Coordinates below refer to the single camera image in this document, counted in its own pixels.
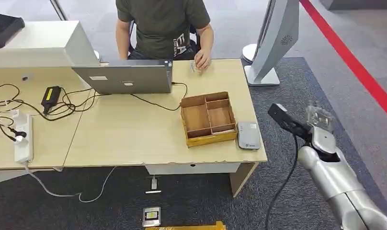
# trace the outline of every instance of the desk leg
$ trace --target desk leg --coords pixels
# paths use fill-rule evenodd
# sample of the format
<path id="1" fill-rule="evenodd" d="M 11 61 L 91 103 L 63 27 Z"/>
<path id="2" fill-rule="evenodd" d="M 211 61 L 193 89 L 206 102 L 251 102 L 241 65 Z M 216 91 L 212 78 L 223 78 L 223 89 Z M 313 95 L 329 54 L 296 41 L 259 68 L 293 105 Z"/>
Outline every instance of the desk leg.
<path id="1" fill-rule="evenodd" d="M 237 197 L 243 185 L 257 168 L 258 162 L 241 163 L 236 172 L 230 173 L 233 197 Z"/>

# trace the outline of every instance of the red line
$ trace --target red line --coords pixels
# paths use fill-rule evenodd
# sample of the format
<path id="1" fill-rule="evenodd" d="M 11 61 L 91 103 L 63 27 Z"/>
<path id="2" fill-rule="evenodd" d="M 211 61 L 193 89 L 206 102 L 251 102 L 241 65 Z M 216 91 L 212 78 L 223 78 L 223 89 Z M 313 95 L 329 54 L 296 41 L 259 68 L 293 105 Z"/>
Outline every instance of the red line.
<path id="1" fill-rule="evenodd" d="M 310 3 L 309 0 L 300 0 L 300 2 L 346 65 L 387 113 L 387 92 L 381 88 L 373 76 L 371 76 L 359 60 L 357 60 L 330 25 L 323 19 L 322 15 L 315 9 L 312 3 Z"/>

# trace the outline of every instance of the speaker grille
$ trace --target speaker grille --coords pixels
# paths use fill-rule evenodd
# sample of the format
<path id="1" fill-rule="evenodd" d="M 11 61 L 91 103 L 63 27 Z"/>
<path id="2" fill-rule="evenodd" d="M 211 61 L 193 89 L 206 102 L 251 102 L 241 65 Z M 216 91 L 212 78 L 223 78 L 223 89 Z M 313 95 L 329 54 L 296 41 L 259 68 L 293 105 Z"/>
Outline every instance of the speaker grille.
<path id="1" fill-rule="evenodd" d="M 285 37 L 283 37 L 283 39 L 281 40 L 281 44 L 284 45 L 284 46 L 287 46 L 289 45 L 291 42 L 292 42 L 292 36 L 290 35 L 285 35 Z"/>

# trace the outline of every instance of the man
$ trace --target man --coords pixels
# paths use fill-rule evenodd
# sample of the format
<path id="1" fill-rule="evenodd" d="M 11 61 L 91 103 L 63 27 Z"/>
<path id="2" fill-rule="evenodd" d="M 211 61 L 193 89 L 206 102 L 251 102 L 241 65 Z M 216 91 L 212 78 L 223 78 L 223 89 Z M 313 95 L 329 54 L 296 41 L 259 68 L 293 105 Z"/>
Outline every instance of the man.
<path id="1" fill-rule="evenodd" d="M 210 65 L 213 29 L 203 0 L 116 0 L 116 42 L 122 59 L 195 59 L 196 68 Z M 137 24 L 137 46 L 128 56 L 130 23 Z M 190 25 L 201 38 L 201 50 L 194 53 Z"/>

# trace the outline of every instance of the laptop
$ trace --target laptop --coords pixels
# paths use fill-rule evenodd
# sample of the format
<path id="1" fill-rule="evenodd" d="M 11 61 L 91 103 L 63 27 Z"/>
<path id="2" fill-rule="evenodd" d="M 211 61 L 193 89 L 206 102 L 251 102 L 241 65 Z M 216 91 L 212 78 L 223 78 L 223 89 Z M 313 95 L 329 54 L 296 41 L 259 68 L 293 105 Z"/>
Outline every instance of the laptop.
<path id="1" fill-rule="evenodd" d="M 170 93 L 172 88 L 170 60 L 117 60 L 72 69 L 100 94 Z"/>

